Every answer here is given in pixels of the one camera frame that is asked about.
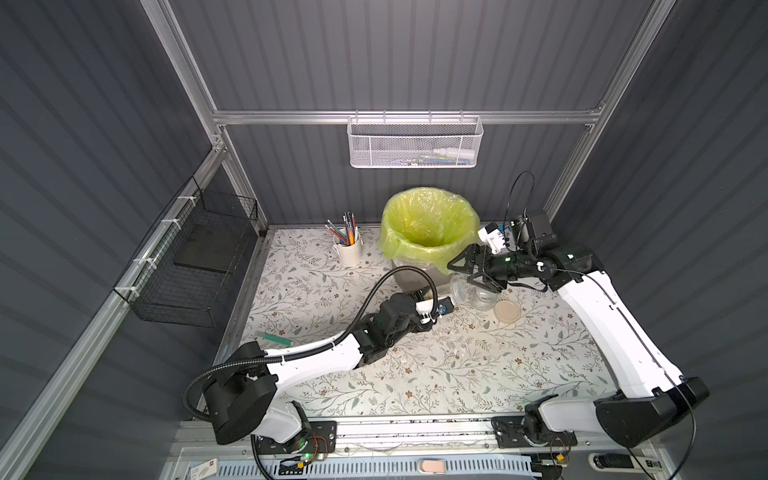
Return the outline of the oatmeal jar with beige lid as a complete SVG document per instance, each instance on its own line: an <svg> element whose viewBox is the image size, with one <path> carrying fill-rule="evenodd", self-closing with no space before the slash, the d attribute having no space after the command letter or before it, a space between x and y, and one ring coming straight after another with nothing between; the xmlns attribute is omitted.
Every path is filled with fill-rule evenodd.
<svg viewBox="0 0 768 480"><path fill-rule="evenodd" d="M453 275L449 283L449 296L455 306L489 311L498 302L500 294L470 284L463 275Z"/></svg>

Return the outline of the beige jar lid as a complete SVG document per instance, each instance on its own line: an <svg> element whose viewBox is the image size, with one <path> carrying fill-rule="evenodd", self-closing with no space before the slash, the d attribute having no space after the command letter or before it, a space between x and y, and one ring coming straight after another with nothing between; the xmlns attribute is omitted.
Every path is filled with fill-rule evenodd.
<svg viewBox="0 0 768 480"><path fill-rule="evenodd" d="M522 317L521 306L511 300L500 300L493 308L495 319L502 324L514 324Z"/></svg>

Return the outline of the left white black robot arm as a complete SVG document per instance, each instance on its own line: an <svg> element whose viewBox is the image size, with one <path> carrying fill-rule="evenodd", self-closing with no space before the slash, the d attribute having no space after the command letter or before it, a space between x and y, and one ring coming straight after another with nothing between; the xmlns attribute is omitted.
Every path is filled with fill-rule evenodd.
<svg viewBox="0 0 768 480"><path fill-rule="evenodd" d="M286 390L371 365L407 335L431 331L453 311L448 296L434 300L421 291L398 293L378 311L365 314L348 335L283 350L264 350L256 342L239 347L201 382L216 443L228 445L254 435L288 452L300 450L311 425L303 407L286 399Z"/></svg>

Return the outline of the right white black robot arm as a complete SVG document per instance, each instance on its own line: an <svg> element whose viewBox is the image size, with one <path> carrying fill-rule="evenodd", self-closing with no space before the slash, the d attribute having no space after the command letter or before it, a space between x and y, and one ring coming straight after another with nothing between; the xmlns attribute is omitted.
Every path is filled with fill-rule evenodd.
<svg viewBox="0 0 768 480"><path fill-rule="evenodd" d="M634 448L691 415L710 395L700 378L684 376L653 343L602 263L581 244L498 255L471 244L447 267L493 293L519 279L540 280L575 311L609 368L616 386L612 395L550 395L526 406L522 429L533 445L561 432L590 432Z"/></svg>

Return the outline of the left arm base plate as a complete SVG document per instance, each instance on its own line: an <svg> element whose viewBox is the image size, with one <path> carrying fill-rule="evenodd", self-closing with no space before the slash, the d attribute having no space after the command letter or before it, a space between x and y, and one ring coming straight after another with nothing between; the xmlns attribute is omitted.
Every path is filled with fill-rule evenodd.
<svg viewBox="0 0 768 480"><path fill-rule="evenodd" d="M336 421L311 421L297 435L285 443L270 438L257 441L257 452L266 455L329 454L335 451L338 423Z"/></svg>

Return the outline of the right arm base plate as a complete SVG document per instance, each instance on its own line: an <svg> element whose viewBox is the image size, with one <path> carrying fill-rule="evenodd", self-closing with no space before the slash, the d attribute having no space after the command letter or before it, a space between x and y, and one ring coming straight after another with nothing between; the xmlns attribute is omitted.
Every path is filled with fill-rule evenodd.
<svg viewBox="0 0 768 480"><path fill-rule="evenodd" d="M499 448L565 447L578 444L572 431L553 432L533 415L503 415L491 418L491 427Z"/></svg>

